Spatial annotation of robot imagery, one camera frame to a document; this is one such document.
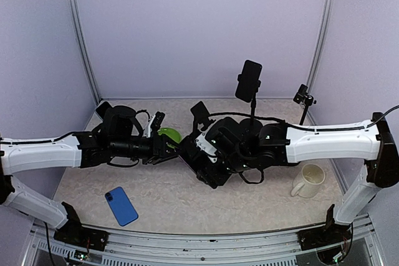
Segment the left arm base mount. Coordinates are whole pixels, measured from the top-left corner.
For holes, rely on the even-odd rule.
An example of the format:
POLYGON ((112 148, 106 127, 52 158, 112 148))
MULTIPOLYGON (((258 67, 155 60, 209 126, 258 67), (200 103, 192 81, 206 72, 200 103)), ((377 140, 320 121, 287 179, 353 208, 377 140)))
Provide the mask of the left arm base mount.
POLYGON ((103 252, 108 241, 108 232, 83 226, 75 209, 66 202, 61 204, 66 210, 67 222, 60 229, 55 230, 54 239, 103 252))

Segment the black folding phone stand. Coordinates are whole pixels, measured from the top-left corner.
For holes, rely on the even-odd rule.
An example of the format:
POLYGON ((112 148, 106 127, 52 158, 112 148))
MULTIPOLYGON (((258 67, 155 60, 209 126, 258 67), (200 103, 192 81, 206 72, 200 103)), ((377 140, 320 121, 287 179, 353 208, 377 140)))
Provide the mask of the black folding phone stand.
POLYGON ((210 119, 210 112, 202 101, 191 107, 190 112, 194 117, 190 136, 196 136, 200 132, 205 132, 215 122, 215 120, 210 119))

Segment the black phone purple edge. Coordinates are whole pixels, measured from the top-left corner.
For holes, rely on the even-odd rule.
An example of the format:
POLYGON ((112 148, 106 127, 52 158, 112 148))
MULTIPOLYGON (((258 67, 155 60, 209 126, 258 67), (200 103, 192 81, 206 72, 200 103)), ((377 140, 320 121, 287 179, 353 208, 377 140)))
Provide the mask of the black phone purple edge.
POLYGON ((183 138, 180 145, 180 157, 190 167, 190 169, 197 173, 199 170, 199 155, 197 147, 195 146, 194 139, 188 135, 183 138))

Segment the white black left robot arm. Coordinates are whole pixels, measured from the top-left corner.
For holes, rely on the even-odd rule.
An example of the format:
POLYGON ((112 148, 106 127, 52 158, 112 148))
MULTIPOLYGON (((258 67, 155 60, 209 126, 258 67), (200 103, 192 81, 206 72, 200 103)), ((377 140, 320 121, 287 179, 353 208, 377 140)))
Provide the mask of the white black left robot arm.
POLYGON ((181 135, 164 128, 164 113, 148 116, 142 126, 139 112, 123 105, 103 102, 96 108, 101 122, 90 131, 73 131, 44 140, 1 139, 1 204, 47 223, 74 244, 87 238, 87 229, 75 209, 66 202, 53 201, 15 178, 16 173, 47 168, 91 168, 113 166, 114 158, 158 164, 178 156, 181 135))

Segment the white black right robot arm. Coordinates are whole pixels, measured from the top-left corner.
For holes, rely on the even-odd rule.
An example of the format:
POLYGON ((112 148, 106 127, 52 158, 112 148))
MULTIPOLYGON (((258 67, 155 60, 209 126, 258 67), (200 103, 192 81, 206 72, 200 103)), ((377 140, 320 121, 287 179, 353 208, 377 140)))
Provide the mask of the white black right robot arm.
POLYGON ((357 158, 364 164, 340 204, 333 205, 319 238, 326 244, 342 235, 355 216, 383 188, 398 183, 398 150, 384 114, 340 126, 291 125, 255 116, 236 121, 204 117, 187 138, 185 161, 213 189, 247 169, 295 166, 313 159, 357 158))

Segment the black round-base clamp stand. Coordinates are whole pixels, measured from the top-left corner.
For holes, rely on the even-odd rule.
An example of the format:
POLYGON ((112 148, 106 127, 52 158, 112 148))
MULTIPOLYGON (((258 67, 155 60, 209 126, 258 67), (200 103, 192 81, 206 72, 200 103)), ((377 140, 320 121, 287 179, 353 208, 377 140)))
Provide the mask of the black round-base clamp stand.
POLYGON ((246 127, 248 135, 253 135, 253 136, 256 135, 262 127, 262 123, 259 120, 255 119, 255 111, 256 111, 256 105, 257 105, 256 95, 257 95, 257 93, 252 98, 252 101, 249 102, 250 107, 251 107, 250 117, 246 118, 240 122, 241 126, 246 127))

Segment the black phone teal case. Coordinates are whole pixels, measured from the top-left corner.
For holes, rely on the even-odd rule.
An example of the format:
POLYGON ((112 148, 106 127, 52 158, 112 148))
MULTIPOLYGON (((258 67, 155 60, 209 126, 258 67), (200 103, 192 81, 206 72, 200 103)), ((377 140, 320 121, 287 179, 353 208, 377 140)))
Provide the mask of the black phone teal case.
POLYGON ((242 72, 238 75, 238 86, 235 91, 235 97, 249 103, 257 93, 261 81, 259 80, 262 71, 262 65, 246 60, 242 72))

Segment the black tall round-base stand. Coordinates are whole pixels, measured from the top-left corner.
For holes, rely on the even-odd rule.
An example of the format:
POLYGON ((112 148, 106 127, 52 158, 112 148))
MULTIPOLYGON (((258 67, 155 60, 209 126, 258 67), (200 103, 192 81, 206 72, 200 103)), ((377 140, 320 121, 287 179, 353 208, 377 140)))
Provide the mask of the black tall round-base stand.
POLYGON ((293 98, 294 102, 303 106, 303 112, 299 122, 300 125, 304 124, 309 107, 317 103, 317 100, 312 95, 310 95, 307 90, 308 86, 306 86, 305 84, 301 84, 296 95, 293 98))

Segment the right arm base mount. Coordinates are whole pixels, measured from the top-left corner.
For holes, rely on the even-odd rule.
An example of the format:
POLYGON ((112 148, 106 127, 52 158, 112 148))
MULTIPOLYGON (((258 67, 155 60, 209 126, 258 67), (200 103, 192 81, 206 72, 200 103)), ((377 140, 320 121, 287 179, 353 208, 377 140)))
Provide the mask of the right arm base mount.
POLYGON ((327 210, 325 224, 321 227, 300 230, 297 233, 301 250, 316 249, 343 242, 352 236, 351 224, 337 224, 334 219, 335 205, 327 210))

